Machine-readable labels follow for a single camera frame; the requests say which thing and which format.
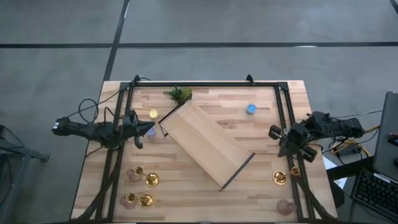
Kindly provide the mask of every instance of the green plant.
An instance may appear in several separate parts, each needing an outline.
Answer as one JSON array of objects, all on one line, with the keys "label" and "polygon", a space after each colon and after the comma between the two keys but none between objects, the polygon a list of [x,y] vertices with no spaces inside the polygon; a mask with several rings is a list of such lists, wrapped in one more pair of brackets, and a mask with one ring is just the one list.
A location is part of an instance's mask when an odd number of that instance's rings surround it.
[{"label": "green plant", "polygon": [[188,87],[174,87],[173,90],[164,92],[170,96],[170,99],[180,104],[192,96],[192,90]]}]

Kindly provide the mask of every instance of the black floor stripe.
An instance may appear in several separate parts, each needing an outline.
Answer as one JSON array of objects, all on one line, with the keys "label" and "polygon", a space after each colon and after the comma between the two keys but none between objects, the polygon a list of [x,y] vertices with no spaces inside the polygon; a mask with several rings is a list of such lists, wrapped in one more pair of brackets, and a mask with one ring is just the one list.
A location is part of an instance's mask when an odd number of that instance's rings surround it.
[{"label": "black floor stripe", "polygon": [[398,47],[398,42],[229,42],[119,44],[123,49],[240,48],[240,47]]},{"label": "black floor stripe", "polygon": [[0,49],[106,49],[114,44],[0,44]]},{"label": "black floor stripe", "polygon": [[115,44],[0,44],[0,49],[194,49],[251,47],[398,47],[398,42],[204,42]]},{"label": "black floor stripe", "polygon": [[396,10],[396,13],[398,14],[398,3],[397,0],[390,0],[392,7]]},{"label": "black floor stripe", "polygon": [[128,9],[129,3],[130,3],[130,0],[124,0],[124,2],[123,2],[122,11],[121,11],[120,17],[119,17],[118,28],[116,29],[116,33],[114,35],[113,46],[112,46],[111,52],[109,53],[109,59],[108,59],[108,63],[106,64],[103,81],[109,81],[111,78],[114,59],[116,57],[116,52],[118,51],[118,44],[120,41],[120,36],[122,35],[123,25],[124,25],[124,21],[126,20],[126,14],[127,14],[127,9]]}]

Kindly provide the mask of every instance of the wooden tray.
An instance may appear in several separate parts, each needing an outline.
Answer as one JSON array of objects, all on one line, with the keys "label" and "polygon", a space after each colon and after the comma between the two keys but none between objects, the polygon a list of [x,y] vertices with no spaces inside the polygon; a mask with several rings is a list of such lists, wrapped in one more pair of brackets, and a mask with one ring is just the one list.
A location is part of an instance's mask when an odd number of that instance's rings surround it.
[{"label": "wooden tray", "polygon": [[220,185],[220,191],[255,155],[245,150],[192,100],[159,124]]}]

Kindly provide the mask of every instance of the yellow ball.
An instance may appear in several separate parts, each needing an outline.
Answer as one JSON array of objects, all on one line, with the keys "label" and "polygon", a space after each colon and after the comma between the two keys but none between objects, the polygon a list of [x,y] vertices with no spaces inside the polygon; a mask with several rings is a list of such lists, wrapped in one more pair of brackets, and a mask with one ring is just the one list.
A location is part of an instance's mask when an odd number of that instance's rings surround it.
[{"label": "yellow ball", "polygon": [[149,116],[151,119],[156,119],[157,118],[157,110],[151,110],[149,112]]}]

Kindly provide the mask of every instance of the blue bottle cap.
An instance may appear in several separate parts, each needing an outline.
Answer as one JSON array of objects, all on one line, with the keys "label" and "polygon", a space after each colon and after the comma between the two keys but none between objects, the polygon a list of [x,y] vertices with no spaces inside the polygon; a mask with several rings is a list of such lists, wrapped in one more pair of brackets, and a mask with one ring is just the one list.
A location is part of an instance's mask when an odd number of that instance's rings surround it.
[{"label": "blue bottle cap", "polygon": [[246,108],[246,113],[248,115],[253,115],[256,112],[257,107],[254,104],[249,104],[248,108]]},{"label": "blue bottle cap", "polygon": [[155,135],[156,135],[155,128],[151,128],[151,129],[147,132],[147,135],[150,136],[150,137],[155,136]]}]

